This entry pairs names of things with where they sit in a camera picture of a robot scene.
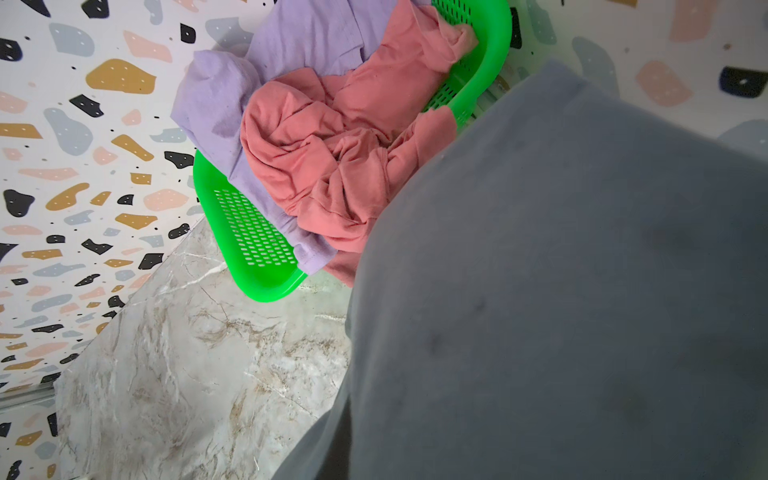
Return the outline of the dark pink t-shirt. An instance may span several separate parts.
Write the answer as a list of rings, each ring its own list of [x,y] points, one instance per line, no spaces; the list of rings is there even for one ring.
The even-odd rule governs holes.
[[[352,285],[382,212],[457,135],[428,102],[477,40],[431,6],[396,4],[375,53],[343,76],[302,68],[250,98],[240,139],[249,166],[300,228],[335,250],[328,271]]]

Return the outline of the green plastic basket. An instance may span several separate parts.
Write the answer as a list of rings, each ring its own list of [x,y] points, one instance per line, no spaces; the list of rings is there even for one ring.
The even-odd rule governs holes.
[[[434,1],[449,23],[472,27],[478,45],[452,67],[425,108],[448,106],[462,130],[478,99],[500,74],[513,36],[513,15],[503,0]],[[242,193],[205,158],[195,154],[196,193],[235,284],[250,299],[274,302],[307,277],[288,241]]]

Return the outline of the lilac t-shirt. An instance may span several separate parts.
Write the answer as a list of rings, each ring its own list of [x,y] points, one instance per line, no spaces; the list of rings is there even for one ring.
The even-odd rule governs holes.
[[[298,226],[268,194],[246,160],[240,123],[266,82],[310,67],[321,76],[358,68],[379,47],[393,1],[280,1],[243,56],[224,50],[193,55],[180,82],[172,120],[206,159],[288,240],[299,269],[320,270],[352,285],[359,255],[341,253]]]

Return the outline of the grey t-shirt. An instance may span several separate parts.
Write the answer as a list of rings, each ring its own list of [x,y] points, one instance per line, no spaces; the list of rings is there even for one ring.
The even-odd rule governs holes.
[[[559,63],[386,208],[279,479],[763,479],[767,164]]]

